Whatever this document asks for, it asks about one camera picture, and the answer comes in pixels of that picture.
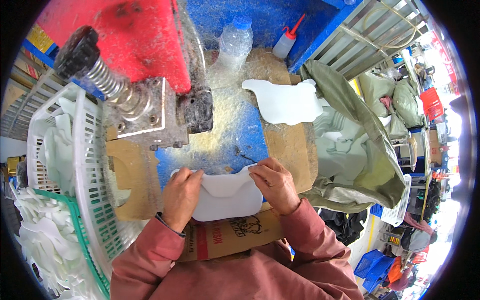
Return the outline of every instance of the hand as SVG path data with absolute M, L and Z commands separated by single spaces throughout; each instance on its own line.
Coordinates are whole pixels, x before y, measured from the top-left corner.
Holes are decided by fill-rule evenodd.
M 292 174 L 275 158 L 261 160 L 248 168 L 250 177 L 270 205 L 282 215 L 290 215 L 300 205 Z
M 197 207 L 204 172 L 193 173 L 183 167 L 173 174 L 163 189 L 162 220 L 176 232 L 182 232 Z

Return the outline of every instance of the wall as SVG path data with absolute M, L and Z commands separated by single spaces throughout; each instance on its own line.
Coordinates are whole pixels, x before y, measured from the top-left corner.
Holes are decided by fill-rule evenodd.
M 0 162 L 6 163 L 8 157 L 27 154 L 27 142 L 0 136 Z

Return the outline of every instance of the blue bottle cap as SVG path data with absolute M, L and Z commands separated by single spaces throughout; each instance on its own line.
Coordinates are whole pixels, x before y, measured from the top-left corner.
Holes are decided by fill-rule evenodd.
M 233 18 L 233 26 L 237 29 L 247 30 L 252 26 L 252 18 L 247 16 L 236 16 Z

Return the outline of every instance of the pink sleeve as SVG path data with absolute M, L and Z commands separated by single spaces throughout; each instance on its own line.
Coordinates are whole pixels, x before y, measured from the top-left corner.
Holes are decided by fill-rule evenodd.
M 409 212 L 405 213 L 405 217 L 403 218 L 403 220 L 409 223 L 410 225 L 412 225 L 413 227 L 415 227 L 416 229 L 425 231 L 430 235 L 433 234 L 432 228 L 428 225 L 428 223 L 425 220 L 420 221 L 420 224 L 419 224 L 417 221 L 415 221 L 415 219 L 412 217 L 412 215 Z
M 149 299 L 183 250 L 185 238 L 152 218 L 112 262 L 110 299 Z
M 363 299 L 348 263 L 350 249 L 337 241 L 306 198 L 292 214 L 281 217 L 281 224 L 295 250 L 294 272 L 321 288 L 326 299 Z

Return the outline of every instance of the plastic water bottle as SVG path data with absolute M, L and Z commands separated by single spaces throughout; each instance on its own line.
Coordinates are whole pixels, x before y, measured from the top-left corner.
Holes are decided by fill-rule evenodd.
M 300 20 L 295 24 L 295 26 L 290 30 L 288 26 L 285 26 L 287 31 L 281 36 L 281 38 L 278 40 L 278 42 L 275 44 L 275 47 L 273 47 L 273 55 L 280 59 L 284 59 L 287 57 L 288 53 L 292 49 L 293 44 L 297 40 L 297 34 L 295 33 L 297 31 L 297 28 L 300 25 L 300 22 L 303 20 L 305 17 L 305 14 L 300 18 Z
M 252 49 L 252 19 L 237 16 L 223 28 L 220 36 L 217 62 L 232 70 L 239 70 Z

